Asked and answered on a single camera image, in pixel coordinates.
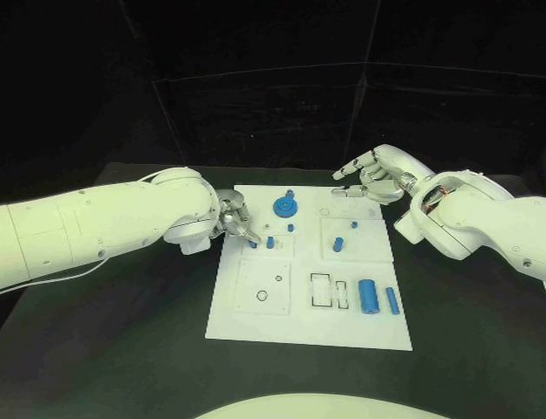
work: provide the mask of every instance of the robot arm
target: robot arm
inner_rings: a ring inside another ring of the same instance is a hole
[[[517,271],[546,281],[546,198],[515,198],[470,170],[437,175],[389,145],[358,157],[333,178],[343,179],[358,170],[363,185],[337,188],[333,195],[368,196],[386,204],[408,192],[411,209],[395,229],[414,244],[427,239],[444,255],[460,260],[489,246]]]
[[[0,206],[0,289],[144,248],[160,237],[183,254],[225,231],[260,243],[244,197],[189,168]]]

